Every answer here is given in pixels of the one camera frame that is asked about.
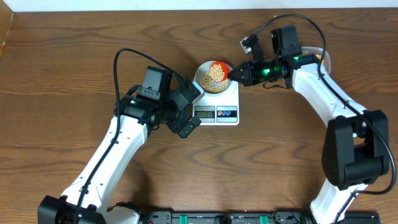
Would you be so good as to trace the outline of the red measuring scoop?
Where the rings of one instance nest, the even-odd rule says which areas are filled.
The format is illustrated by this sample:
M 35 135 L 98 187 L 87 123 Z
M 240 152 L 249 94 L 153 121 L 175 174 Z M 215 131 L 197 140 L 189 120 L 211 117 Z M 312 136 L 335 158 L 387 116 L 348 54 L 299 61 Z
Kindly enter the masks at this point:
M 223 82 L 227 79 L 229 67 L 226 63 L 215 61 L 210 65 L 209 76 L 215 82 Z

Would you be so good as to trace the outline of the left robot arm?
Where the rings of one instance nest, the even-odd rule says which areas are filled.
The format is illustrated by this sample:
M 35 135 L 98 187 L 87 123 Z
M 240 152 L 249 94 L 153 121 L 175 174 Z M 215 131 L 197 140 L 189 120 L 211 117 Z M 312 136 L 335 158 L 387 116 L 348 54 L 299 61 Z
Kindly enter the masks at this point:
M 141 85 L 117 98 L 109 129 L 86 167 L 59 198 L 46 196 L 38 207 L 39 223 L 139 223 L 127 206 L 108 208 L 111 196 L 133 155 L 152 130 L 166 124 L 186 138 L 200 120 L 186 107 L 204 95 L 188 77 L 149 66 Z

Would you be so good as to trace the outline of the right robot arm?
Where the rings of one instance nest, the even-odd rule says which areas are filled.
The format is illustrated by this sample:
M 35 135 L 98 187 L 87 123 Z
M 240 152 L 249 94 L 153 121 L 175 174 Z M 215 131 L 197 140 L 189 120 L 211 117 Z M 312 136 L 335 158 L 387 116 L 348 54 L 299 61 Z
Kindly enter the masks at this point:
M 284 80 L 302 95 L 326 126 L 322 169 L 326 180 L 310 204 L 312 222 L 338 223 L 358 194 L 388 171 L 396 171 L 388 146 L 388 120 L 350 98 L 329 76 L 322 59 L 305 53 L 294 26 L 271 32 L 275 57 L 266 60 L 256 34 L 241 47 L 253 60 L 228 73 L 230 80 L 253 86 Z

